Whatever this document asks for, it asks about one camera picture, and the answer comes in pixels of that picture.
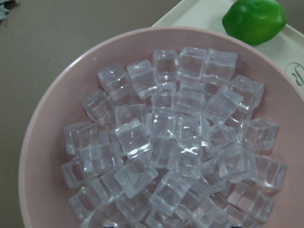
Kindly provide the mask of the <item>pile of clear ice cubes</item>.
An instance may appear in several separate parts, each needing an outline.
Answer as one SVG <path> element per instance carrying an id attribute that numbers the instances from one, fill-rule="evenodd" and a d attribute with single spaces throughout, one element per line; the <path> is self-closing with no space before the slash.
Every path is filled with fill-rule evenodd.
<path id="1" fill-rule="evenodd" d="M 97 73 L 88 121 L 64 128 L 61 166 L 83 228 L 258 228 L 287 165 L 278 124 L 253 118 L 265 86 L 234 76 L 238 55 L 156 49 Z"/>

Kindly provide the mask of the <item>pink bowl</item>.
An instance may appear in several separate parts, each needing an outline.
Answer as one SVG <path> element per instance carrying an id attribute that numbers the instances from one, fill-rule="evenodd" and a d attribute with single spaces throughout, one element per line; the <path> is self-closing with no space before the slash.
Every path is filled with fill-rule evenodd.
<path id="1" fill-rule="evenodd" d="M 287 163 L 284 186 L 265 227 L 304 225 L 304 94 L 271 59 L 229 36 L 199 28 L 154 27 L 121 34 L 93 47 L 52 83 L 28 125 L 19 163 L 19 200 L 27 228 L 76 228 L 67 200 L 71 191 L 60 169 L 68 160 L 63 128 L 85 120 L 80 101 L 96 85 L 96 73 L 115 62 L 149 58 L 157 48 L 215 48 L 239 55 L 237 73 L 265 83 L 256 115 L 279 124 L 272 157 Z"/>

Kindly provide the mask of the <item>green lime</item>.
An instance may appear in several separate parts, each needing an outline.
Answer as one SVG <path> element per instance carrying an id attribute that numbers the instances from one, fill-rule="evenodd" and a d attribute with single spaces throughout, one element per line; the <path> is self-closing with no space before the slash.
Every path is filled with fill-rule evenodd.
<path id="1" fill-rule="evenodd" d="M 226 33 L 249 45 L 271 40 L 286 22 L 285 11 L 275 0 L 237 0 L 222 18 Z"/>

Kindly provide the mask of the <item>cream rabbit tray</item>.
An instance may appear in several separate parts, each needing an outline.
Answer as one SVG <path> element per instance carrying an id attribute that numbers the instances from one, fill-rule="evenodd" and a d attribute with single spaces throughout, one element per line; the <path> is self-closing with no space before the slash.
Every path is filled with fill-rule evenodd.
<path id="1" fill-rule="evenodd" d="M 222 17 L 233 3 L 233 0 L 182 0 L 153 26 L 186 26 L 225 34 Z M 302 33 L 286 25 L 272 40 L 255 48 L 272 59 L 301 91 L 304 90 L 304 35 Z"/>

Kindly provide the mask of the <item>grey and purple cloth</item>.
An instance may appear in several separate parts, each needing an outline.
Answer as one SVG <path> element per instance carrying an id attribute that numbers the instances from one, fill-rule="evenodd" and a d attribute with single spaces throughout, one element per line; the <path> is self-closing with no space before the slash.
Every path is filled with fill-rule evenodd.
<path id="1" fill-rule="evenodd" d="M 9 7 L 14 7 L 20 4 L 20 0 L 0 0 L 0 21 L 6 20 L 6 15 L 10 12 Z"/>

